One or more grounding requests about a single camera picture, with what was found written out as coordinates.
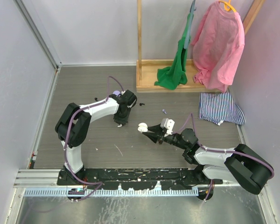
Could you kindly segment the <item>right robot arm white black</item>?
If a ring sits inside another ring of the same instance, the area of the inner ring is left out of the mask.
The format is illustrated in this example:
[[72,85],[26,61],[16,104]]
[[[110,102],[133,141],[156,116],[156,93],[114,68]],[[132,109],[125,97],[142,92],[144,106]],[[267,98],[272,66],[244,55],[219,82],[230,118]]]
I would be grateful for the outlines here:
[[205,184],[219,179],[238,183],[249,193],[258,195],[268,180],[274,176],[273,167],[245,144],[235,148],[220,149],[203,146],[193,129],[181,133],[172,131],[172,125],[138,125],[138,131],[156,144],[168,143],[183,152],[185,161],[196,165],[196,180]]

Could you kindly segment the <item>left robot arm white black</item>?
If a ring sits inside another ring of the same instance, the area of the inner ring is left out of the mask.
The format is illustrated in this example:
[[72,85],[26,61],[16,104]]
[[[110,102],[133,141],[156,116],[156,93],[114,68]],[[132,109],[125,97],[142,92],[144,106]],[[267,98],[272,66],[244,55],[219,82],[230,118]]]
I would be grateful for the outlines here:
[[120,127],[128,123],[131,108],[137,103],[130,90],[113,93],[107,98],[88,105],[70,103],[56,124],[55,132],[62,143],[67,179],[74,185],[85,181],[82,162],[82,143],[87,137],[90,123],[112,115]]

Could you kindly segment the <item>white earbud charging case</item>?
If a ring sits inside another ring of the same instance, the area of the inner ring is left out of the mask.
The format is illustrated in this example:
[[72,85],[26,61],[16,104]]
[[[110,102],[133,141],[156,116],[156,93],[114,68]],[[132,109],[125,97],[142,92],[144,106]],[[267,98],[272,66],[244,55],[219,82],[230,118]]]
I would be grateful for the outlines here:
[[147,124],[144,123],[144,122],[139,123],[139,124],[138,124],[137,130],[138,130],[140,133],[147,132],[147,131],[148,131],[148,126],[147,126]]

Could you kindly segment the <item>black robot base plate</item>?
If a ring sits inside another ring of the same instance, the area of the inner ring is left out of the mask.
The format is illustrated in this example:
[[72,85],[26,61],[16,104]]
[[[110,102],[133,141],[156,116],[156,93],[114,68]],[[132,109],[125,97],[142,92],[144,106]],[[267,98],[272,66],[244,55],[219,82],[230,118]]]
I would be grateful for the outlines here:
[[197,185],[208,185],[210,179],[189,168],[85,168],[77,174],[85,182],[102,182],[102,189],[186,190]]

